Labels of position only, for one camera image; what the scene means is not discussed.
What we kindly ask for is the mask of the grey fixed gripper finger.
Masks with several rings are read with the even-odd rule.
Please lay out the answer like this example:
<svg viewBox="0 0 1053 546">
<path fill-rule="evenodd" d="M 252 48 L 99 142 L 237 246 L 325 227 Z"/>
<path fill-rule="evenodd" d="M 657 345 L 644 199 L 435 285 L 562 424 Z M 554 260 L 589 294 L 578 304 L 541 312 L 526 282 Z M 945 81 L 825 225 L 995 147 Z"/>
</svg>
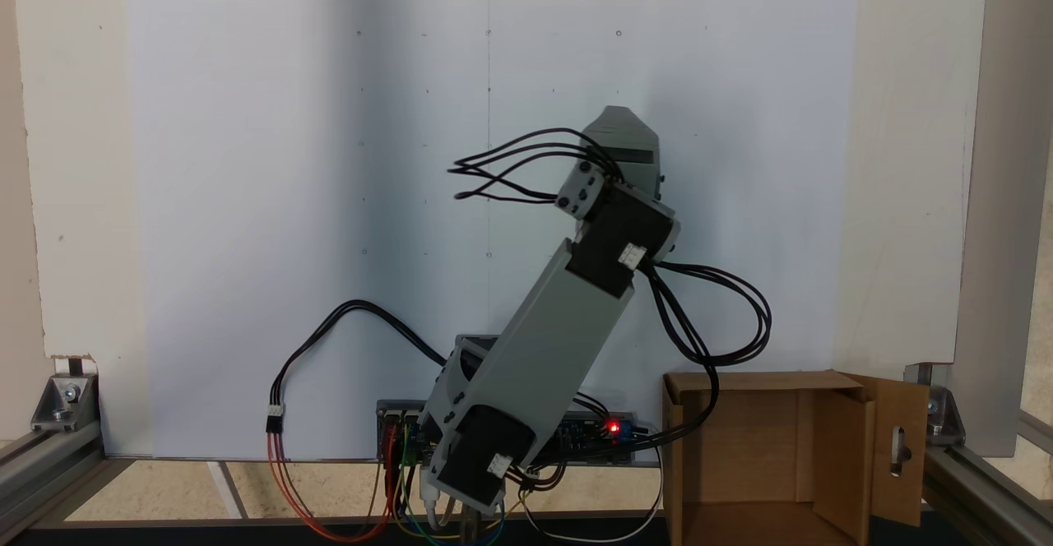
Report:
<svg viewBox="0 0 1053 546">
<path fill-rule="evenodd" d="M 598 118 L 582 132 L 612 157 L 656 157 L 661 151 L 658 135 L 624 105 L 605 105 Z"/>
</svg>

